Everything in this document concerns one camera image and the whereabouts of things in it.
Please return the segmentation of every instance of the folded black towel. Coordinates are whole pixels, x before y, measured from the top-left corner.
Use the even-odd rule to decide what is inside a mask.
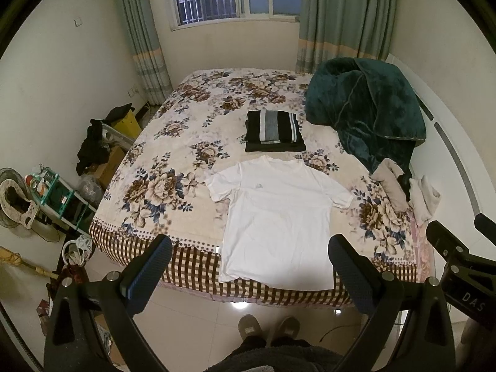
[[[246,117],[246,152],[300,152],[307,148],[294,113],[250,110]]]

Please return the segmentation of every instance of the wall socket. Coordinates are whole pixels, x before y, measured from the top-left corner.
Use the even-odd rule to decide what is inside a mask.
[[[132,88],[130,88],[127,91],[127,94],[129,95],[130,98],[132,98],[133,96],[135,96],[135,94],[139,94],[139,93],[140,93],[140,90],[138,89],[138,85],[137,84],[134,84],[132,86]]]

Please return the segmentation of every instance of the broom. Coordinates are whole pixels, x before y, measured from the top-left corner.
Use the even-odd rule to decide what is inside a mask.
[[[19,266],[21,264],[24,264],[25,266],[36,271],[38,274],[53,278],[54,280],[56,280],[59,277],[57,274],[51,273],[50,271],[47,271],[44,268],[41,268],[39,266],[34,266],[33,264],[30,264],[25,260],[22,260],[22,257],[19,253],[11,252],[2,246],[0,246],[0,263],[8,263],[12,266]]]

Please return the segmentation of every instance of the white t-shirt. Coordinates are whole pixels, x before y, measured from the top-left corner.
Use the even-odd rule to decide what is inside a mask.
[[[219,282],[252,279],[273,288],[334,288],[327,255],[330,211],[351,193],[302,160],[264,155],[205,180],[214,201],[230,198]]]

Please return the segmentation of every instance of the checkered bed skirt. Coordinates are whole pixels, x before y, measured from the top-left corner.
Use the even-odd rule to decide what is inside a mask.
[[[141,255],[150,241],[127,239],[118,240],[114,232],[101,225],[96,219],[90,227],[90,235],[96,246],[111,260],[123,266]],[[282,290],[265,284],[238,278],[227,283],[219,283],[220,255],[198,250],[193,246],[183,246],[173,242],[174,252],[169,266],[162,277],[164,282],[176,287],[210,294],[212,299],[244,299],[268,305],[330,305],[340,308],[351,304],[343,283],[336,272],[333,273],[334,289],[322,291]],[[375,264],[379,271],[389,270],[399,280],[416,282],[417,266]]]

